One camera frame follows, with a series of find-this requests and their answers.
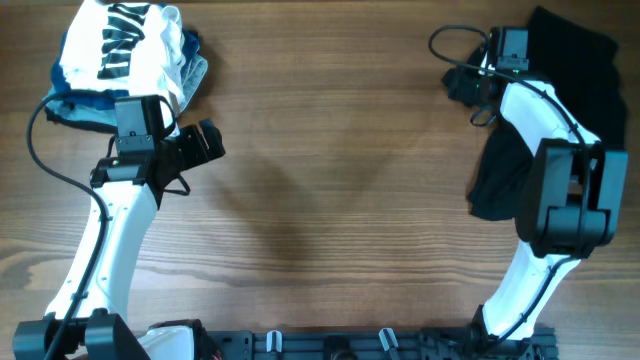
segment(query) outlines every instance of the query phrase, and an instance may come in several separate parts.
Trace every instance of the black mounting base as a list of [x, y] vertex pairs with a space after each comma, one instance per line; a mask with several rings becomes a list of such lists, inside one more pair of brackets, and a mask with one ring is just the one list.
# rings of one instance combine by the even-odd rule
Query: black mounting base
[[[282, 336], [282, 353], [276, 356], [266, 351], [266, 334], [250, 331], [209, 331], [224, 353], [225, 360], [330, 360], [324, 344], [330, 337], [348, 340], [350, 350], [358, 360], [391, 359], [380, 342], [377, 332], [327, 332], [311, 334], [287, 334]], [[463, 360], [462, 344], [466, 328], [431, 328], [421, 331], [396, 332], [398, 358], [400, 360]], [[475, 359], [481, 360], [557, 360], [558, 348], [554, 329], [537, 328], [534, 335], [526, 340], [527, 348], [521, 355], [487, 354]], [[501, 348], [520, 347], [521, 342], [505, 341]]]

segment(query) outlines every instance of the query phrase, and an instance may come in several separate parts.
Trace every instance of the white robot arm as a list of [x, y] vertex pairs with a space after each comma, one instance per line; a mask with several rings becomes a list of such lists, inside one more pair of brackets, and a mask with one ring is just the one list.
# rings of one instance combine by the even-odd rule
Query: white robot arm
[[[434, 54], [431, 42], [438, 32], [441, 31], [436, 31], [429, 43]], [[493, 67], [471, 68], [499, 75], [495, 65], [493, 61]], [[514, 343], [531, 337], [537, 316], [560, 281], [580, 259], [588, 257], [595, 246], [605, 245], [613, 237], [626, 153], [600, 149], [596, 145], [597, 136], [577, 124], [559, 104], [553, 87], [541, 81], [510, 81], [500, 94], [502, 117], [515, 127], [535, 155], [525, 191], [524, 202], [528, 206], [516, 218], [521, 239], [511, 266], [496, 293], [476, 312], [470, 326], [471, 338], [457, 342], [460, 352], [455, 359], [494, 354], [498, 345], [506, 340]], [[197, 320], [157, 324], [141, 338], [135, 338], [126, 326], [136, 259], [162, 194], [169, 192], [165, 187], [176, 178], [183, 182], [179, 176], [181, 171], [224, 155], [220, 133], [210, 121], [200, 122], [204, 136], [195, 125], [190, 125], [181, 128], [178, 136], [167, 137], [160, 114], [157, 97], [116, 102], [118, 156], [101, 159], [91, 176], [92, 189], [107, 209], [108, 214], [103, 215], [108, 224], [97, 261], [89, 269], [90, 280], [80, 289], [83, 293], [75, 307], [72, 299], [78, 298], [78, 283], [89, 268], [100, 219], [104, 218], [95, 199], [69, 274], [47, 307], [44, 319], [18, 326], [13, 343], [16, 359], [63, 359], [64, 354], [73, 353], [78, 344], [85, 344], [92, 359], [222, 360], [219, 349]], [[582, 163], [577, 160], [578, 154], [583, 155]], [[591, 188], [585, 186], [584, 198], [577, 203], [568, 195], [569, 183], [575, 177], [574, 160], [578, 161], [576, 164], [585, 165], [582, 168], [586, 170], [587, 181], [590, 174], [595, 179]], [[183, 185], [188, 193], [188, 187], [184, 182]], [[65, 323], [67, 315], [72, 322]], [[392, 360], [403, 359], [402, 342], [397, 341], [393, 331], [383, 329], [379, 334], [384, 352]], [[435, 350], [429, 348], [431, 340], [426, 335], [420, 335], [420, 339], [423, 342], [421, 358], [427, 354], [427, 358], [434, 360], [453, 359], [445, 356], [445, 351], [457, 349], [451, 345], [450, 337], [444, 348], [439, 347], [441, 340], [431, 339], [436, 344]], [[244, 344], [251, 346], [252, 341], [247, 337]], [[269, 333], [267, 353], [263, 355], [281, 359], [287, 347], [283, 347], [283, 341], [286, 344], [287, 338], [279, 332]], [[338, 349], [342, 343], [342, 340], [334, 341], [330, 348], [337, 346]], [[340, 359], [355, 358], [349, 351], [338, 350], [336, 354], [342, 354]], [[248, 354], [248, 350], [243, 351], [242, 354]], [[518, 351], [518, 357], [524, 356]], [[299, 357], [287, 359], [306, 359], [309, 354], [302, 352]], [[242, 356], [247, 360], [257, 358]]]

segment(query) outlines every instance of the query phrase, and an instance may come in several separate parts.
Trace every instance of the wooden table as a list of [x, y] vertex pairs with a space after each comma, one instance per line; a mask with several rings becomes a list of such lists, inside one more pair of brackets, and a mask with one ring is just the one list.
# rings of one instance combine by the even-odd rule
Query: wooden table
[[[77, 10], [0, 7], [0, 357], [16, 324], [60, 287], [89, 199], [39, 170], [24, 134]], [[620, 45], [631, 163], [619, 230], [557, 290], [539, 320], [563, 359], [639, 359], [640, 7], [549, 2]], [[228, 154], [165, 196], [133, 278], [130, 326], [200, 318], [208, 329], [464, 325], [516, 247], [511, 221], [468, 215], [485, 129], [447, 99], [449, 65], [427, 50], [440, 25], [524, 24], [533, 1], [181, 4], [210, 70], [183, 124], [211, 117]], [[464, 58], [465, 34], [438, 45]], [[107, 135], [38, 121], [35, 146], [86, 181]]]

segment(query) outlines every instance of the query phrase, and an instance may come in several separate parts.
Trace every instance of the blue cloth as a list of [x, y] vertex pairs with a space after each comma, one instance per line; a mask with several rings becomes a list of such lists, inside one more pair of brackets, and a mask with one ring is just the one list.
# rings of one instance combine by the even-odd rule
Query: blue cloth
[[[198, 34], [188, 30], [182, 30], [184, 36], [184, 44], [182, 44], [182, 54], [185, 57], [185, 63], [180, 69], [180, 75], [184, 79], [191, 67], [191, 62], [194, 56], [200, 50], [200, 41], [198, 40]], [[56, 59], [56, 62], [51, 67], [51, 83], [55, 92], [63, 92], [71, 90], [71, 85], [67, 82], [62, 72], [62, 66], [60, 66], [60, 58], [62, 57], [62, 50], [64, 49], [64, 43], [67, 40], [67, 33], [62, 35], [62, 43], [60, 45], [60, 54]], [[129, 96], [127, 90], [105, 90], [103, 93], [109, 95], [112, 98], [120, 98]], [[83, 105], [86, 107], [94, 108], [96, 110], [113, 110], [115, 108], [115, 102], [107, 98], [98, 98], [94, 96], [73, 96], [65, 99], [65, 103], [73, 105]]]
[[193, 57], [200, 51], [200, 41], [198, 40], [198, 33], [195, 31], [182, 29], [182, 35], [184, 36], [182, 55], [184, 55], [185, 62], [182, 65], [182, 69], [180, 69], [180, 77], [184, 79], [187, 76]]

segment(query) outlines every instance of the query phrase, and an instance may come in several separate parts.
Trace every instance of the wooden surface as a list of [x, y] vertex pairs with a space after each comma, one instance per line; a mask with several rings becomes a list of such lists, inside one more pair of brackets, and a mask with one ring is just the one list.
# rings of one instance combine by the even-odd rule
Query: wooden surface
[[[4, 4], [17, 5], [0, 7], [0, 357], [12, 358], [16, 324], [40, 318], [67, 273], [89, 199], [40, 171], [24, 141], [77, 6]], [[533, 7], [180, 4], [210, 60], [182, 121], [212, 117], [228, 154], [185, 174], [190, 197], [165, 197], [134, 274], [131, 327], [193, 317], [253, 331], [466, 324], [502, 279], [516, 234], [510, 221], [468, 215], [488, 131], [447, 99], [449, 66], [427, 39], [449, 23], [524, 24]], [[563, 359], [639, 359], [639, 6], [548, 8], [620, 44], [631, 164], [616, 238], [569, 275], [539, 320], [557, 328]], [[458, 34], [438, 47], [463, 58], [477, 42]], [[105, 135], [43, 119], [35, 131], [42, 159], [77, 179], [106, 150]]]

